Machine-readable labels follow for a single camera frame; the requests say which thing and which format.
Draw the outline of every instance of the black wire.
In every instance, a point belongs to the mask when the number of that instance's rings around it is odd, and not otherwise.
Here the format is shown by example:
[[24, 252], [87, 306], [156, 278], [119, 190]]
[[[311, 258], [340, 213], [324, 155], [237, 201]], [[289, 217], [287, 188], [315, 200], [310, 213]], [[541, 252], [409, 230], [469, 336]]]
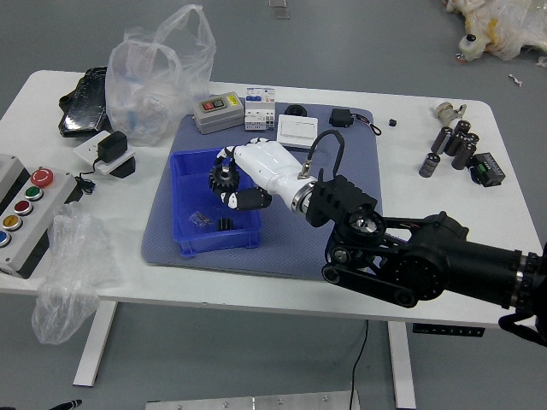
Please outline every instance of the black wire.
[[315, 141], [311, 144], [311, 147], [309, 147], [308, 151], [308, 161], [311, 161], [311, 157], [315, 152], [315, 148], [317, 148], [317, 145], [319, 142], [325, 137], [326, 135], [332, 134], [336, 139], [338, 140], [338, 143], [340, 144], [340, 147], [338, 148], [338, 153], [336, 155], [336, 161], [334, 162], [334, 167], [332, 167], [332, 176], [336, 177], [336, 173], [338, 172], [338, 168], [340, 167], [340, 162], [342, 161], [342, 156], [344, 156], [344, 137], [342, 137], [342, 134], [340, 134], [337, 130], [326, 130], [319, 134]]
[[361, 351], [359, 352], [359, 355], [357, 356], [357, 360], [355, 364], [353, 365], [353, 370], [351, 371], [351, 392], [350, 392], [350, 410], [351, 406], [353, 405], [353, 392], [355, 391], [356, 386], [356, 368], [357, 363], [359, 363], [359, 360], [361, 359], [362, 352], [365, 349], [365, 345], [367, 344], [368, 339], [368, 319], [365, 321], [367, 324], [367, 327], [365, 328], [365, 340], [362, 342]]
[[380, 135], [382, 135], [382, 130], [380, 130], [376, 125], [374, 125], [372, 122], [370, 122], [370, 120], [365, 117], [364, 115], [362, 114], [352, 114], [351, 115], [352, 117], [356, 117], [360, 122], [364, 123], [364, 124], [367, 124], [370, 129], [372, 130], [373, 134], [377, 137], [379, 137]]
[[84, 191], [84, 193], [86, 193], [87, 195], [90, 195], [93, 193], [93, 190], [95, 189], [95, 183], [93, 181], [91, 181], [90, 179], [84, 179], [82, 178], [82, 175], [88, 175], [90, 173], [95, 173], [95, 165], [99, 162], [100, 160], [97, 158], [92, 166], [93, 166], [93, 170], [88, 172], [88, 173], [79, 173], [79, 176], [77, 177], [74, 177], [74, 179], [76, 179], [76, 184], [78, 185], [78, 187]]

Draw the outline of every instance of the power adapter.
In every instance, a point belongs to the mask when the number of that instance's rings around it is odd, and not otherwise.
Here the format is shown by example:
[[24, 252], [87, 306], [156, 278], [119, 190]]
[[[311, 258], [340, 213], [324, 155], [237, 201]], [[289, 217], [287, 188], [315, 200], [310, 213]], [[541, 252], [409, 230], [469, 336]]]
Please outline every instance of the power adapter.
[[347, 128], [353, 124], [353, 116], [347, 108], [333, 108], [328, 123], [332, 126]]
[[109, 164], [127, 151], [127, 136], [121, 131], [112, 132], [97, 144], [98, 160]]

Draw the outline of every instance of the push button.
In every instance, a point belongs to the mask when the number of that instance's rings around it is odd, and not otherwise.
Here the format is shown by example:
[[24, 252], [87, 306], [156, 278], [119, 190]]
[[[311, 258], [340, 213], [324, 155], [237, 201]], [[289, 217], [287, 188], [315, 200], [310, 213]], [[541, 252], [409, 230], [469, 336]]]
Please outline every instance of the push button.
[[0, 231], [0, 248], [3, 248], [11, 241], [11, 235], [6, 231]]
[[3, 229], [17, 231], [23, 225], [23, 220], [17, 215], [8, 215], [3, 219]]
[[29, 215], [32, 212], [33, 206], [29, 201], [19, 201], [14, 206], [14, 211], [20, 216]]
[[53, 182], [53, 171], [48, 168], [39, 168], [32, 173], [31, 182], [38, 188], [44, 188]]
[[202, 105], [205, 111], [209, 111], [215, 107], [211, 101], [204, 102]]
[[44, 192], [40, 190], [37, 186], [31, 186], [25, 191], [25, 198], [29, 201], [37, 201], [44, 196]]

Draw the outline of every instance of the gray floor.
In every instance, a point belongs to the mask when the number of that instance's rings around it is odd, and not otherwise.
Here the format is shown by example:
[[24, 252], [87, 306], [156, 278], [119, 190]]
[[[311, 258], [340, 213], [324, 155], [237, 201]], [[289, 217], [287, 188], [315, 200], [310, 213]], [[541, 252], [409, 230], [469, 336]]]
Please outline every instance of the gray floor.
[[[200, 2], [218, 47], [212, 80], [485, 101], [547, 240], [539, 53], [455, 63], [463, 20], [439, 0], [288, 2], [290, 20], [272, 19], [267, 0]], [[0, 114], [31, 73], [105, 65], [126, 28], [154, 28], [180, 5], [0, 2]], [[0, 297], [0, 406], [46, 409], [82, 398], [82, 408], [128, 410], [148, 400], [347, 390], [364, 328], [352, 319], [124, 304], [97, 383], [86, 389], [71, 383], [91, 322], [61, 346], [42, 346], [33, 306], [28, 296]], [[386, 342], [385, 324], [371, 323], [357, 372], [363, 409], [394, 408]], [[409, 343], [419, 409], [545, 407], [545, 349], [497, 330], [481, 339], [410, 335]]]

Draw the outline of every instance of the plastic bag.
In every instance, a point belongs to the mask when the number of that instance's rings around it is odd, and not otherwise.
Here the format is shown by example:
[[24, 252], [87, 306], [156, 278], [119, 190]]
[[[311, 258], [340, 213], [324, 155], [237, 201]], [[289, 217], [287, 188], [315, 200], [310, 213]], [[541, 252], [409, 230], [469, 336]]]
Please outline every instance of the plastic bag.
[[41, 343], [59, 344], [98, 309], [95, 286], [115, 283], [120, 273], [103, 222], [79, 202], [55, 211], [48, 238], [52, 263], [38, 287], [32, 328]]
[[465, 16], [466, 33], [471, 36], [459, 43], [464, 61], [483, 52], [510, 60], [525, 46], [547, 52], [545, 0], [448, 0], [446, 10]]
[[[197, 34], [189, 24], [192, 12], [199, 18]], [[209, 97], [215, 52], [202, 6], [195, 4], [177, 11], [155, 33], [126, 31], [106, 73], [106, 111], [113, 128], [142, 144], [174, 133], [192, 104]]]

